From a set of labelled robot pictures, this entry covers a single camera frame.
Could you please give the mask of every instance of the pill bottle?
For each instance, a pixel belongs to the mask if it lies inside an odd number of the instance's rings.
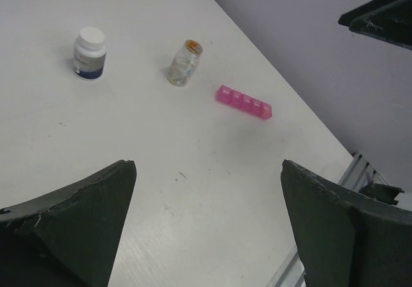
[[[203,48],[196,41],[185,41],[170,66],[167,79],[175,86],[185,86],[198,67]]]
[[[106,58],[104,34],[90,26],[82,28],[75,41],[74,70],[86,80],[99,78],[103,74]]]

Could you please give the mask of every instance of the glass bottle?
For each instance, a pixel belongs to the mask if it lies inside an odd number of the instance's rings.
[[[175,86],[185,86],[198,67],[203,48],[196,41],[185,41],[178,51],[167,74],[169,82]]]

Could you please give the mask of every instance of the pink object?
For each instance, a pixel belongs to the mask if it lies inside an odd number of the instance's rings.
[[[241,109],[263,120],[268,120],[272,117],[272,106],[270,104],[261,102],[258,99],[230,89],[227,86],[221,86],[219,88],[217,99],[226,105]]]

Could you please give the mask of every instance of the black object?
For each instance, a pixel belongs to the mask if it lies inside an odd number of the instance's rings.
[[[369,183],[360,189],[359,194],[384,202],[388,205],[397,205],[398,201],[395,200],[395,198],[401,192],[404,191],[399,187]]]
[[[338,22],[352,32],[412,49],[412,0],[373,0]]]
[[[119,161],[0,210],[0,286],[106,287],[135,181]]]
[[[281,182],[307,287],[412,286],[412,212],[291,161]]]

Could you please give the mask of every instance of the gray wall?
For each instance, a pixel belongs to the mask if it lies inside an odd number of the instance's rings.
[[[337,24],[367,1],[217,0],[349,151],[412,190],[412,51]]]

